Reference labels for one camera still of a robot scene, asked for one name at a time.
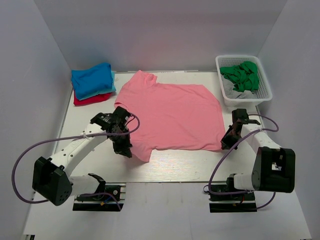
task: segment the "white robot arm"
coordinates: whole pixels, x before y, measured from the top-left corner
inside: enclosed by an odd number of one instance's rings
[[[250,120],[245,109],[232,111],[229,130],[221,140],[222,149],[230,149],[240,138],[262,129],[256,120]],[[227,183],[230,192],[234,190],[254,190],[291,193],[295,187],[296,155],[292,149],[282,148],[264,131],[249,136],[246,141],[256,153],[251,174],[231,174]]]
[[[93,173],[84,176],[71,174],[96,146],[107,139],[112,140],[116,154],[131,158],[132,145],[126,127],[130,116],[122,107],[117,107],[112,114],[96,115],[82,132],[83,138],[73,140],[48,159],[40,157],[35,162],[32,188],[56,206],[63,204],[73,195],[103,192],[106,182],[101,177]]]

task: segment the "laundry basket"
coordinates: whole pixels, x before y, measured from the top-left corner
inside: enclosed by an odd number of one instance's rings
[[[259,88],[254,92],[256,98],[244,98],[244,99],[232,99],[228,98],[225,94],[225,89],[223,85],[223,78],[220,73],[221,67],[231,67],[239,65],[244,61],[250,61],[256,64],[258,68],[259,77]],[[221,55],[215,58],[216,68],[218,71],[220,86],[222,90],[222,95],[224,98],[224,104],[229,107],[243,107],[248,108],[251,106],[256,106],[264,101],[270,101],[272,99],[271,89],[264,72],[264,69],[256,56],[250,55]]]

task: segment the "white wall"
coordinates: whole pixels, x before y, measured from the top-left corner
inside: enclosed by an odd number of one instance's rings
[[[0,239],[18,240],[29,205],[12,190],[12,167],[27,147],[57,135],[70,68],[33,0],[1,0],[0,30]],[[35,149],[18,168],[18,189],[28,199],[34,161],[49,149]]]
[[[320,239],[320,1],[288,0],[258,57],[273,100],[259,108],[279,123],[275,140],[296,153],[296,184],[312,239]]]
[[[257,55],[287,0],[35,0],[73,69],[212,70]]]

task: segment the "white table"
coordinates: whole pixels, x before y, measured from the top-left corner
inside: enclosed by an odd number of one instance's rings
[[[115,75],[115,87],[121,87],[131,79],[133,73]],[[231,109],[225,107],[216,72],[157,72],[159,83],[203,84],[220,101],[225,129],[232,124]],[[115,109],[116,95],[105,102],[87,106],[74,106],[73,95],[66,113],[61,136],[81,134],[96,114],[112,113]],[[248,110],[257,113],[255,107]],[[70,141],[60,142],[58,150],[63,149]],[[126,158],[114,153],[112,142],[105,141],[91,152],[74,170],[73,174],[85,175],[95,173],[107,182],[205,182],[208,181],[222,152],[206,150],[154,150],[150,162],[144,163],[136,158]],[[255,162],[255,154],[245,142],[233,152],[215,176],[216,181],[225,181],[230,173],[249,173]]]
[[[220,101],[225,128],[232,123],[231,109],[223,104],[216,72],[155,74],[159,83],[203,84]],[[118,91],[132,76],[133,73],[115,75]],[[62,137],[80,134],[97,113],[112,113],[117,96],[82,107],[73,105],[73,97],[68,106]],[[257,113],[257,110],[248,109],[248,113]],[[59,143],[57,150],[68,143]],[[209,180],[222,156],[223,153],[205,150],[154,150],[150,162],[143,163],[114,154],[111,141],[106,141],[91,152],[73,174],[95,173],[107,182],[127,183],[123,210],[73,212],[73,197],[59,207],[49,202],[35,204],[31,206],[24,234],[36,235],[36,240],[310,238],[295,192],[277,194],[270,206],[256,213],[210,213],[208,196],[202,194],[204,184],[199,182]],[[251,147],[246,142],[242,143],[224,161],[214,180],[225,181],[230,173],[250,173],[255,157]],[[259,206],[267,202],[272,194],[257,192],[255,195]],[[39,199],[42,197],[36,194],[35,200]]]

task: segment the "purple cable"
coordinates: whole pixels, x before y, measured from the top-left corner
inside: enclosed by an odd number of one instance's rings
[[[135,120],[135,117],[133,117],[131,120],[127,121],[125,124],[125,127],[128,126],[128,124],[131,123],[133,120]]]
[[[97,136],[124,136],[124,135],[129,135],[133,132],[135,132],[136,130],[138,130],[138,128],[140,127],[140,120],[139,118],[134,115],[133,113],[130,113],[136,120],[137,120],[137,126],[135,129],[128,131],[128,132],[124,132],[124,133],[92,133],[92,134],[88,134],[86,135],[89,138],[92,137],[97,137]],[[31,201],[28,199],[25,199],[23,196],[21,196],[21,194],[19,193],[17,186],[16,186],[16,170],[17,170],[17,166],[20,162],[20,160],[23,158],[23,156],[29,152],[31,149],[42,145],[42,144],[47,144],[47,143],[52,143],[52,142],[57,142],[57,141],[64,141],[64,140],[71,140],[71,139],[83,139],[84,136],[83,135],[78,135],[78,136],[66,136],[66,137],[59,137],[59,138],[53,138],[53,139],[48,139],[48,140],[44,140],[44,141],[40,141],[38,143],[33,144],[32,146],[28,147],[26,150],[23,151],[23,153],[21,153],[21,155],[17,158],[17,160],[15,161],[14,165],[13,165],[13,169],[12,169],[12,174],[11,174],[11,183],[12,183],[12,187],[13,187],[13,191],[15,193],[15,195],[23,202],[27,203],[27,204],[41,204],[41,203],[45,203],[48,202],[48,200],[41,200],[41,201]],[[98,195],[109,195],[106,192],[105,193],[99,193]],[[120,208],[119,203],[117,202],[117,200],[113,197],[113,200],[115,200],[115,202],[117,203],[118,207]]]
[[[247,190],[244,190],[244,191],[232,191],[232,192],[215,192],[215,191],[212,191],[211,190],[211,184],[212,184],[212,180],[216,174],[216,172],[218,171],[218,168],[220,167],[220,165],[222,164],[222,162],[227,158],[227,156],[231,153],[231,151],[233,149],[235,149],[241,142],[243,142],[244,140],[246,140],[248,137],[250,137],[251,135],[253,134],[256,134],[256,133],[259,133],[261,131],[270,131],[270,132],[278,132],[279,131],[279,126],[278,124],[272,120],[271,118],[267,117],[267,116],[263,116],[263,115],[260,115],[260,114],[249,114],[249,116],[259,116],[259,117],[262,117],[262,118],[265,118],[265,119],[268,119],[270,120],[271,122],[273,122],[273,124],[275,125],[276,129],[270,129],[270,128],[261,128],[261,129],[257,129],[257,130],[254,130],[252,132],[250,132],[249,134],[247,134],[246,136],[240,138],[240,140],[234,144],[226,153],[225,155],[220,159],[220,161],[217,163],[217,165],[215,166],[213,172],[212,172],[212,175],[210,177],[210,180],[209,180],[209,183],[208,183],[208,191],[209,193],[213,194],[213,195],[237,195],[237,194],[246,194],[246,193],[249,193],[250,191],[247,191]],[[272,198],[271,198],[271,201],[275,198],[275,195],[276,193],[273,194]],[[267,206],[269,203],[271,203],[271,201],[267,202],[266,204],[260,206],[260,207],[257,207],[257,209],[260,209],[260,208],[263,208],[265,206]]]

